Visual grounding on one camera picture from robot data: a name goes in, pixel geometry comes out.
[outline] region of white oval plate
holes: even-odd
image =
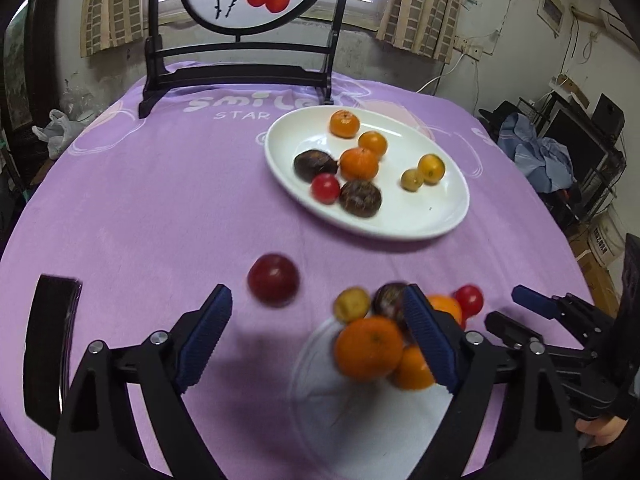
[[[329,133],[329,119],[338,110],[350,110],[359,118],[360,131],[354,139],[340,139]],[[377,214],[360,218],[347,213],[337,202],[323,205],[314,200],[309,184],[293,170],[296,155],[316,149],[338,159],[345,150],[357,147],[358,136],[369,130],[380,132],[388,142],[373,180],[382,193]],[[294,110],[271,125],[264,151],[271,172],[293,198],[320,218],[355,233],[392,240],[433,238],[460,224],[469,208],[465,177],[443,149],[410,126],[368,110],[327,105]],[[400,187],[400,176],[404,170],[415,168],[426,153],[435,153],[444,161],[443,179],[436,186],[422,186],[415,193],[405,191]]]

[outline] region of wall socket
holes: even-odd
[[[460,52],[466,52],[469,48],[469,40],[467,38],[460,38],[459,36],[455,36],[453,38],[453,48],[455,50],[459,50]]]
[[[455,36],[453,38],[453,48],[455,50],[459,50],[463,54],[467,54],[469,57],[472,57],[477,61],[480,61],[482,53],[484,52],[482,46],[472,45],[467,38],[460,38],[459,36]]]
[[[473,46],[469,46],[466,50],[466,54],[469,57],[472,57],[473,59],[475,59],[476,61],[480,61],[480,58],[482,57],[482,51],[484,49],[481,46],[477,46],[477,45],[473,45]]]

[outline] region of blue cloth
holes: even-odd
[[[568,189],[574,182],[574,167],[564,144],[538,138],[531,121],[513,113],[500,128],[498,146],[516,164],[538,193]]]

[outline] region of plastic bag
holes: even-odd
[[[60,98],[60,109],[71,121],[91,123],[103,111],[94,95],[85,88],[67,88]]]
[[[70,121],[60,110],[49,112],[51,122],[44,128],[32,126],[31,131],[44,142],[49,149],[49,158],[56,160],[86,127],[77,121]]]

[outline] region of round table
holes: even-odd
[[[303,452],[287,387],[305,342],[331,317],[334,297],[347,286],[373,291],[405,280],[427,294],[448,294],[477,283],[486,307],[468,330],[484,332],[484,314],[499,309],[550,344],[578,346],[558,323],[511,301],[517,284],[549,296],[590,295],[532,187],[457,105],[335,75],[336,104],[366,107],[418,128],[466,175],[471,204],[462,224],[435,240],[398,243],[326,224],[271,176],[264,133],[287,111],[318,104],[313,89],[180,89],[146,120],[137,118],[141,92],[139,82],[63,154],[28,203],[0,262],[0,413],[47,475],[54,438],[25,416],[22,402],[25,333],[41,274],[83,283],[72,372],[92,340],[110,348],[139,344],[199,308],[217,283],[232,290],[232,319],[200,383],[183,397],[230,480],[330,474],[330,466]],[[248,269],[267,252],[288,254],[302,275],[296,301],[279,310],[255,301],[246,287]],[[140,391],[132,387],[131,397],[150,463],[166,472]],[[492,402],[467,470],[484,462],[498,408]]]

